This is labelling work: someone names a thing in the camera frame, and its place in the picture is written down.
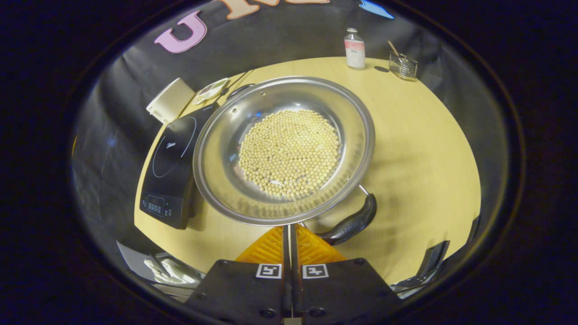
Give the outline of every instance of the yellow table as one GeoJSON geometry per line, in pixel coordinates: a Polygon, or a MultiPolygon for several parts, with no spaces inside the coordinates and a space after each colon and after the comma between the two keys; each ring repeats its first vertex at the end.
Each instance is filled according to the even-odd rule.
{"type": "MultiPolygon", "coordinates": [[[[361,184],[375,194],[377,214],[368,228],[336,248],[346,258],[366,258],[392,284],[415,275],[429,247],[450,240],[448,257],[465,244],[472,220],[480,212],[480,180],[464,133],[439,99],[421,82],[401,80],[391,72],[375,70],[376,65],[388,67],[388,62],[367,58],[365,70],[355,71],[347,67],[344,57],[290,61],[258,68],[233,88],[283,76],[314,76],[339,83],[361,98],[376,129],[373,160],[361,184]]],[[[181,115],[198,108],[189,104],[181,115]]],[[[136,192],[135,225],[168,253],[200,271],[208,272],[220,258],[234,260],[269,230],[219,214],[198,192],[195,216],[187,229],[171,228],[139,209],[145,171],[136,192]]],[[[359,210],[364,199],[360,190],[353,191],[306,225],[316,232],[328,230],[359,210]]]]}

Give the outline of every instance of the pink letter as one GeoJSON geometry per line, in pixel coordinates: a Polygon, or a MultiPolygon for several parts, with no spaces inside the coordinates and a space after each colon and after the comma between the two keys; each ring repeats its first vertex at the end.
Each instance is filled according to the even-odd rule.
{"type": "Polygon", "coordinates": [[[177,25],[185,24],[191,29],[192,35],[186,40],[178,40],[173,34],[173,29],[170,28],[163,32],[161,36],[154,40],[155,43],[162,45],[167,51],[171,53],[181,53],[191,47],[197,45],[207,34],[207,26],[203,21],[197,17],[199,11],[189,14],[187,17],[181,19],[177,25]]]}

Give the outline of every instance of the black induction cooktop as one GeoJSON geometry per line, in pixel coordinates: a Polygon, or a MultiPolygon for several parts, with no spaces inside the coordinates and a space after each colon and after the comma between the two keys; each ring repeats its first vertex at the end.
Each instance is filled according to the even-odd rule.
{"type": "Polygon", "coordinates": [[[166,126],[146,168],[140,210],[171,227],[185,229],[193,217],[192,153],[217,105],[187,114],[166,126]]]}

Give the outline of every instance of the black pan handle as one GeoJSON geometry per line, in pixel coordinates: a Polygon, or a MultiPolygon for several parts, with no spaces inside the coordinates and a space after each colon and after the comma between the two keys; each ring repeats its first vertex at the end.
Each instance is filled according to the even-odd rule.
{"type": "Polygon", "coordinates": [[[333,227],[333,229],[327,232],[322,232],[321,234],[316,234],[328,244],[333,246],[349,240],[351,237],[367,228],[375,217],[375,213],[377,212],[377,200],[375,199],[375,195],[367,193],[361,185],[360,188],[365,195],[367,195],[361,210],[341,220],[341,222],[333,227]]]}
{"type": "Polygon", "coordinates": [[[255,86],[254,83],[248,83],[244,86],[240,86],[239,88],[235,89],[234,91],[232,91],[229,96],[227,96],[227,100],[229,100],[229,98],[233,97],[234,95],[236,95],[238,92],[243,91],[251,86],[255,86]]]}

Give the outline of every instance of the metal utensil holder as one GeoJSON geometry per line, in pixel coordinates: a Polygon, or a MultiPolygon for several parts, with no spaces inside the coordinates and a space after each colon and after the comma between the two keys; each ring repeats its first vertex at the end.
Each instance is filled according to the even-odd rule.
{"type": "Polygon", "coordinates": [[[403,80],[417,80],[417,61],[407,58],[405,54],[390,53],[390,71],[403,80]]]}

